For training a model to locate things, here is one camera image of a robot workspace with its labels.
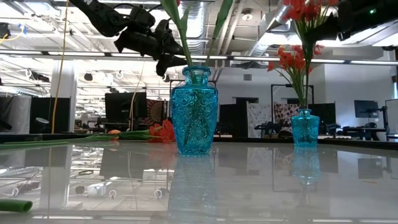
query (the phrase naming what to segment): vase neck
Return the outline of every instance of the vase neck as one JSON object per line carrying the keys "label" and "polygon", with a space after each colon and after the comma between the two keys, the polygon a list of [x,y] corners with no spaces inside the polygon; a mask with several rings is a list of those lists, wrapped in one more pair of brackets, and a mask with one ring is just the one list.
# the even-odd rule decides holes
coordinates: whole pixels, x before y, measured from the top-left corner
{"label": "vase neck", "polygon": [[185,83],[189,85],[207,85],[208,78],[205,75],[193,74],[191,77],[185,77]]}
{"label": "vase neck", "polygon": [[207,85],[210,76],[210,68],[206,66],[189,66],[182,71],[187,85]]}
{"label": "vase neck", "polygon": [[300,116],[310,116],[311,115],[310,109],[299,109],[298,112],[300,113]]}

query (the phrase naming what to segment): blue glass vase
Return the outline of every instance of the blue glass vase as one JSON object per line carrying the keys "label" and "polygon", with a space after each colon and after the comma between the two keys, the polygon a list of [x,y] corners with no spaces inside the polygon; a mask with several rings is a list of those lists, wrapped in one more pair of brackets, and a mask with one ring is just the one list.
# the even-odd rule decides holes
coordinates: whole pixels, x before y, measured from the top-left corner
{"label": "blue glass vase", "polygon": [[294,146],[316,147],[318,144],[319,117],[312,116],[311,110],[299,110],[299,115],[292,117]]}
{"label": "blue glass vase", "polygon": [[185,85],[175,87],[171,98],[178,151],[183,155],[208,154],[217,123],[218,90],[208,85],[208,67],[186,67],[182,73]]}

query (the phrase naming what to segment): white pillar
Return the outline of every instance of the white pillar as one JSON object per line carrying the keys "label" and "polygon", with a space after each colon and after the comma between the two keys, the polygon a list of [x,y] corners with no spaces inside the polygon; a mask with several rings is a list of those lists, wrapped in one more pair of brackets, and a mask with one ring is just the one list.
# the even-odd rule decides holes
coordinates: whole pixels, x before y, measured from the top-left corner
{"label": "white pillar", "polygon": [[58,146],[50,150],[52,150],[52,162],[44,166],[42,171],[39,207],[40,209],[63,209],[67,206],[69,197],[73,146]]}
{"label": "white pillar", "polygon": [[[58,86],[58,78],[60,74],[61,61],[55,61],[52,77],[51,77],[51,97],[55,97]],[[62,76],[60,89],[58,91],[59,98],[70,98],[69,110],[69,131],[73,131],[75,127],[75,111],[76,111],[76,94],[78,71],[74,61],[63,61]]]}

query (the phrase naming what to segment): ceiling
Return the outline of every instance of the ceiling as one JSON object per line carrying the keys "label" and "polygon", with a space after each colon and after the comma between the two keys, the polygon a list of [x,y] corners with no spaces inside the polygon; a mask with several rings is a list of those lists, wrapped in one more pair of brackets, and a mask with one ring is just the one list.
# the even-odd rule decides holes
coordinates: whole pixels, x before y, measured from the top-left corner
{"label": "ceiling", "polygon": [[[144,7],[152,7],[158,1],[111,1],[103,0],[107,4],[114,6],[119,2],[142,2]],[[231,22],[229,24],[228,32],[233,32],[233,38],[229,45],[225,45],[221,48],[220,52],[226,52],[226,54],[245,54],[248,50],[253,48],[257,40],[263,36],[261,26],[264,25],[264,19],[270,13],[277,10],[278,0],[241,0],[242,6],[239,7],[240,1],[236,1],[234,5],[234,11],[232,13]],[[211,39],[213,34],[214,24],[216,22],[217,13],[220,10],[222,0],[203,0],[201,4],[204,6],[204,33],[201,36],[195,36],[197,30],[200,28],[197,26],[200,22],[188,25],[188,33],[191,35],[192,42],[204,42],[205,49],[202,54],[208,51],[208,41]],[[47,0],[25,0],[25,1],[12,1],[12,0],[0,0],[0,22],[9,23],[9,29],[11,30],[11,37],[19,38],[13,41],[4,41],[0,44],[0,50],[38,50],[38,51],[62,51],[63,45],[63,34],[65,25],[65,10],[66,2],[64,0],[47,1]],[[240,9],[249,11],[252,15],[252,19],[245,21],[242,19],[242,12]],[[129,7],[117,8],[117,11],[122,14],[129,14]],[[168,15],[163,10],[153,10],[151,14],[159,22],[162,19],[168,19]],[[236,28],[233,27],[234,18],[237,18]],[[176,40],[179,39],[178,30],[171,24],[170,28],[173,30],[173,35]],[[102,36],[91,24],[89,19],[82,13],[77,7],[70,4],[68,7],[67,16],[67,29],[66,29],[65,46],[66,51],[71,52],[117,52],[117,48],[114,46],[114,41],[118,37],[104,37]],[[324,49],[323,58],[366,58],[376,59],[375,54],[363,54],[354,50],[352,51],[349,47],[365,47],[377,44],[381,40],[384,41],[395,41],[398,45],[397,38],[388,40],[386,37],[393,36],[398,29],[390,29],[389,34],[384,34],[383,37],[378,39],[374,38],[374,34],[383,31],[383,27],[377,27],[375,29],[367,30],[366,32],[360,33],[344,43],[328,42]],[[273,54],[277,46],[284,44],[299,44],[297,38],[289,34],[272,34],[273,38],[266,38],[266,45],[270,46],[266,49],[266,53]],[[337,50],[336,47],[344,47],[344,53],[341,50]],[[131,50],[124,49],[123,53],[135,53]],[[156,75],[155,66],[157,62],[151,60],[104,60],[95,58],[95,60],[87,60],[82,58],[73,58],[79,69],[78,73],[78,86],[102,86],[101,88],[78,88],[78,106],[80,108],[85,107],[85,103],[97,103],[98,106],[102,106],[101,99],[105,93],[109,92],[107,86],[113,85],[114,87],[119,86],[119,91],[134,91],[135,86],[146,86],[147,94],[150,98],[154,99],[166,99],[169,98],[169,83],[165,83],[161,77]],[[48,58],[36,58],[30,57],[29,55],[20,55],[18,57],[8,57],[7,55],[0,54],[0,76],[4,84],[40,84],[41,87],[34,86],[19,86],[19,87],[0,87],[1,95],[12,95],[12,94],[28,94],[36,96],[48,96],[49,95],[49,83],[37,81],[31,79],[32,72],[39,73],[48,77],[51,80],[53,65],[55,60],[51,57]],[[174,67],[167,70],[167,74],[170,79],[182,80],[182,68]],[[93,81],[86,81],[84,76],[86,73],[93,74]],[[179,82],[173,82],[172,86],[178,85]]]}

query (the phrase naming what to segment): orange flower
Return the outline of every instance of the orange flower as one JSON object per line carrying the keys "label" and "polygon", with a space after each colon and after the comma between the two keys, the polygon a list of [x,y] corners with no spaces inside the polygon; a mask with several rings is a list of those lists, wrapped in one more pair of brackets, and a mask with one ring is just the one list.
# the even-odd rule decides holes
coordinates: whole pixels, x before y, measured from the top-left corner
{"label": "orange flower", "polygon": [[108,134],[119,134],[119,133],[120,133],[119,130],[112,130],[108,132]]}
{"label": "orange flower", "polygon": [[175,141],[173,124],[168,120],[164,120],[162,124],[163,126],[156,123],[149,128],[150,135],[154,137],[150,142],[169,143],[170,141]]}

